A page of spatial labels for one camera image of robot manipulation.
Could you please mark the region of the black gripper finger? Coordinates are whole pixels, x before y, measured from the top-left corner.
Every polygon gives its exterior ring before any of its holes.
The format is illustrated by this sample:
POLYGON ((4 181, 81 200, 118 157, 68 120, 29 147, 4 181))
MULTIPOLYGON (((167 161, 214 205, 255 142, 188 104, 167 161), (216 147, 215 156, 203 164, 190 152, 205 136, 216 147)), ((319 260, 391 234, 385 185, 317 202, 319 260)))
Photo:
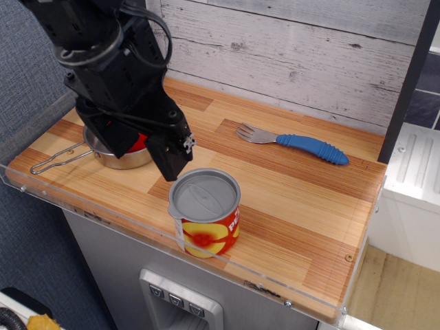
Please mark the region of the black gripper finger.
POLYGON ((152 135, 146 140, 152 160, 168 182, 177 180, 184 167, 193 160, 193 139, 178 140, 166 135, 152 135))

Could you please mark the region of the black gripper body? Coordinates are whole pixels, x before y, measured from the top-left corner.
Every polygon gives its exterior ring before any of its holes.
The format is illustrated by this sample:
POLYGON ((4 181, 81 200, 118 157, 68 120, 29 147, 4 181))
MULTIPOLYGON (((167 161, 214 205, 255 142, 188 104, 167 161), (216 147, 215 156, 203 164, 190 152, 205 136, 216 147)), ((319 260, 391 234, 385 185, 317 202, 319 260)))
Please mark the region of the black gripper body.
POLYGON ((70 69, 65 84, 78 95, 76 110, 85 126, 122 157, 139 133, 193 139, 184 113, 164 90, 166 71, 165 67, 70 69))

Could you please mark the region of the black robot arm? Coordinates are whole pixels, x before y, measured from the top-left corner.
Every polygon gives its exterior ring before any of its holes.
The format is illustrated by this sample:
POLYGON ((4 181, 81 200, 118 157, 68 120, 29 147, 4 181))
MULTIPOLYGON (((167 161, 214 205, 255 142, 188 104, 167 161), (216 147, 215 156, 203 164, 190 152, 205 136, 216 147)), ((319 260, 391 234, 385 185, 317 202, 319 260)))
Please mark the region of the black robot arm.
POLYGON ((85 126, 116 157, 146 136, 146 148, 165 180, 175 181, 193 158, 193 134, 164 90, 170 54, 152 24, 155 13, 133 1, 25 1, 67 69, 85 126))

